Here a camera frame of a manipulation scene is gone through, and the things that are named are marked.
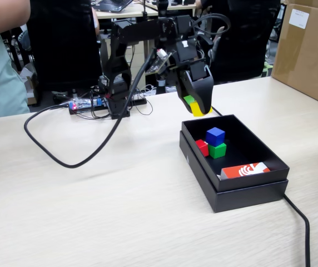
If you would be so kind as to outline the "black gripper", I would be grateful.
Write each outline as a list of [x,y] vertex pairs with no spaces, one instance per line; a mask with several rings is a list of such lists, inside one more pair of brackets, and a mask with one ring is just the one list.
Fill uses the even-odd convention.
[[184,97],[192,96],[202,114],[208,114],[211,109],[214,80],[207,67],[204,54],[197,48],[194,39],[178,41],[174,55],[175,83],[179,99],[189,113],[192,109]]

